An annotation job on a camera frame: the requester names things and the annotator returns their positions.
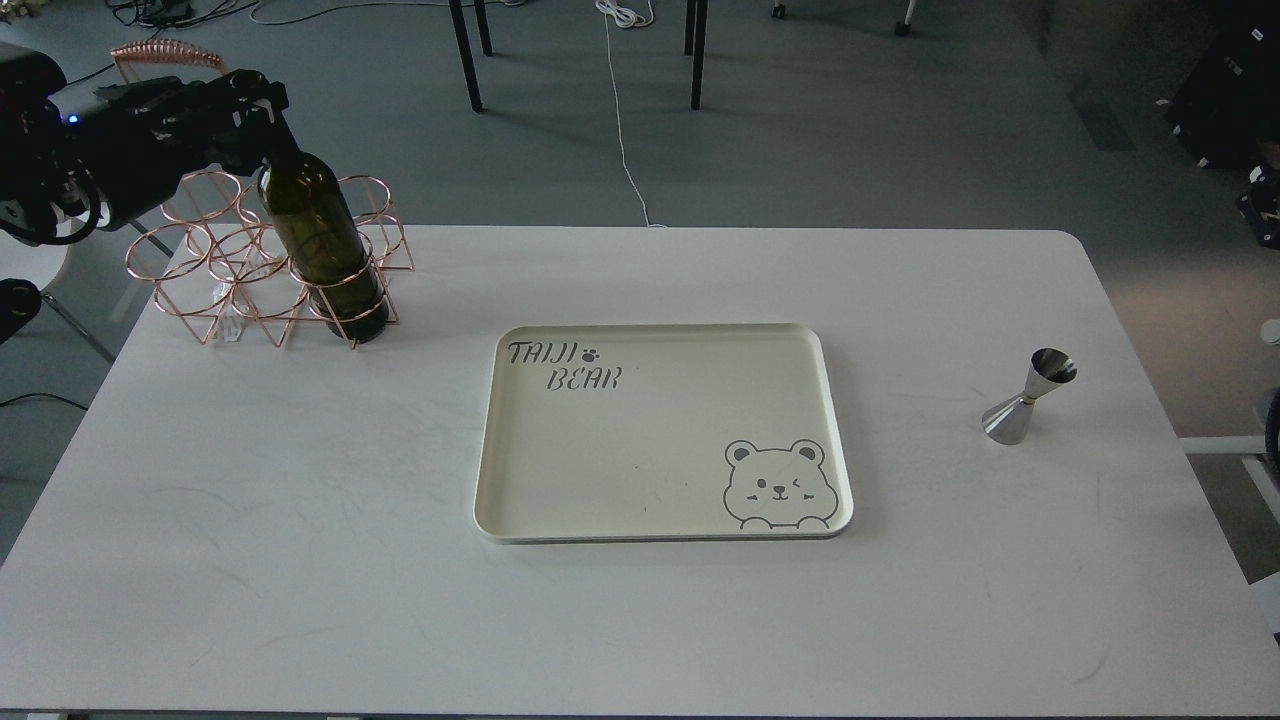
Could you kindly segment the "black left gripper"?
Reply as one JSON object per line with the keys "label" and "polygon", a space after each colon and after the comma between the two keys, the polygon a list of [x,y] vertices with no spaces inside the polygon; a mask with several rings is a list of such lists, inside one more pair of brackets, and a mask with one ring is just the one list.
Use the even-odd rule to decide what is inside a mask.
{"label": "black left gripper", "polygon": [[[210,165],[253,176],[300,151],[283,115],[291,105],[285,86],[260,70],[232,70],[207,82],[166,76],[96,95],[95,104],[64,111],[61,126],[97,192],[99,225],[137,219],[173,197],[183,177]],[[246,114],[238,126],[212,137],[201,126],[239,113]]]}

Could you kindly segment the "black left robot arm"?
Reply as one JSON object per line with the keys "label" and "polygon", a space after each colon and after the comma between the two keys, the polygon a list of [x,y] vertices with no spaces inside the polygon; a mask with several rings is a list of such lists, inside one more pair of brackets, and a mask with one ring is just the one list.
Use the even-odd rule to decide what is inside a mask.
{"label": "black left robot arm", "polygon": [[210,167],[252,176],[289,133],[285,87],[257,70],[110,85],[74,113],[52,100],[67,85],[49,55],[3,45],[3,231],[32,247],[116,231]]}

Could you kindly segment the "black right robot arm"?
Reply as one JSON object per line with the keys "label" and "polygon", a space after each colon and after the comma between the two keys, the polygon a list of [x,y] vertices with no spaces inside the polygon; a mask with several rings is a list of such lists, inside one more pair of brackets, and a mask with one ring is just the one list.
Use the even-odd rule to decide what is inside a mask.
{"label": "black right robot arm", "polygon": [[[1236,210],[1248,225],[1254,241],[1262,249],[1277,251],[1279,247],[1279,174],[1270,164],[1258,164],[1249,174],[1248,186],[1236,196]],[[1263,305],[1271,315],[1260,328],[1261,340],[1277,347],[1277,275],[1268,278],[1275,286],[1268,287],[1272,297]],[[1263,455],[1277,466],[1279,433],[1279,391],[1277,384],[1268,389],[1258,404],[1260,419],[1263,423]]]}

